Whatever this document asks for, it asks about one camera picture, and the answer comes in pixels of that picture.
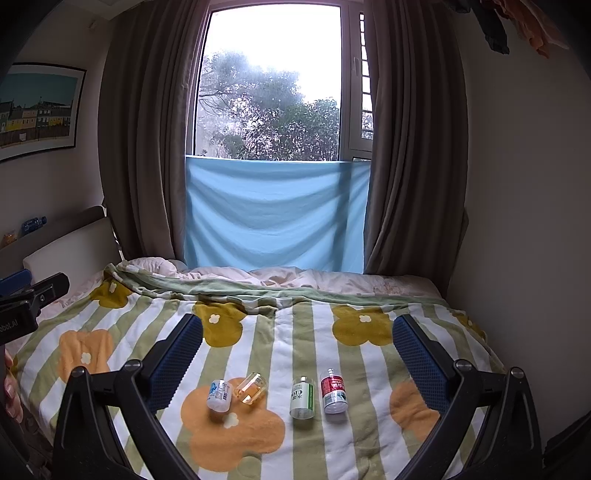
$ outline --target framed picture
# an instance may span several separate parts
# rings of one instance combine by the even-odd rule
[[[0,84],[0,162],[76,146],[86,70],[15,63]]]

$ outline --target light blue cloth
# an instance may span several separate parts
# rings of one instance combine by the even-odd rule
[[[187,157],[194,267],[363,271],[369,162]]]

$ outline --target tree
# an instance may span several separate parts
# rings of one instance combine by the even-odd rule
[[[294,72],[263,71],[240,53],[205,56],[198,93],[200,151],[254,160],[337,160],[334,99],[305,102]]]

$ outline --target wall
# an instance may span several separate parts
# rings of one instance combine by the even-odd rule
[[[87,69],[76,148],[0,163],[0,236],[34,216],[49,222],[102,202],[97,117],[100,82],[112,25],[67,4],[37,28],[17,58]]]
[[[511,54],[455,15],[470,111],[470,226],[448,300],[528,375],[543,442],[591,410],[591,81],[505,23]]]

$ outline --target bedspread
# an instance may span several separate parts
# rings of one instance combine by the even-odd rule
[[[143,358],[186,313],[203,321],[204,341],[157,417],[203,480],[395,478],[439,415],[424,404],[392,344],[398,315],[411,314],[452,358],[502,371],[482,332],[441,299],[181,280],[123,262],[109,265],[100,286],[12,351],[23,401],[48,438],[72,368],[106,372]],[[293,379],[306,375],[318,385],[328,368],[342,372],[348,411],[326,415],[316,395],[315,417],[293,420]],[[268,394],[251,407],[234,399],[228,413],[212,417],[205,405],[211,382],[238,384],[255,371],[268,380]],[[112,415],[132,466],[150,478],[121,412]],[[482,421],[478,410],[450,475],[462,468]]]

